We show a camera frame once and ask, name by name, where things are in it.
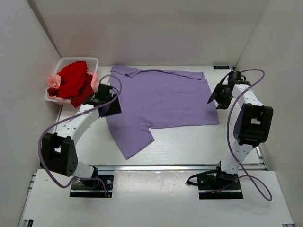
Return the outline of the purple t-shirt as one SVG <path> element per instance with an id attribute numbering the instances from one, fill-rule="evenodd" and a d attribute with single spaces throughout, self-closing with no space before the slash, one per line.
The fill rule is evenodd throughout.
<path id="1" fill-rule="evenodd" d="M 115 65 L 109 83 L 122 88 L 118 97 L 122 112 L 106 121 L 125 159 L 154 142 L 150 129 L 219 124 L 203 72 Z"/>

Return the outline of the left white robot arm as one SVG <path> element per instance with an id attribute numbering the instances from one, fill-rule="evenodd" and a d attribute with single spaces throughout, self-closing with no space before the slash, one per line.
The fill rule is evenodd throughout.
<path id="1" fill-rule="evenodd" d="M 78 112 L 58 122 L 63 126 L 54 133 L 44 133 L 39 139 L 40 165 L 58 184 L 52 173 L 76 177 L 80 181 L 96 181 L 98 170 L 78 160 L 76 144 L 85 131 L 102 117 L 120 114 L 119 90 L 111 85 L 99 84 L 98 91 L 89 95 Z"/>

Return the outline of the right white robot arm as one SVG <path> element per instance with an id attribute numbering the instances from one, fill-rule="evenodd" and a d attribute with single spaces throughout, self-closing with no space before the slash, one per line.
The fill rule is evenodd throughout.
<path id="1" fill-rule="evenodd" d="M 238 177 L 239 167 L 247 155 L 259 144 L 266 142 L 273 117 L 273 108 L 265 106 L 255 96 L 240 71 L 229 72 L 215 87 L 208 102 L 216 101 L 217 109 L 240 112 L 233 128 L 234 142 L 228 142 L 229 154 L 216 167 L 217 183 L 232 183 Z"/>

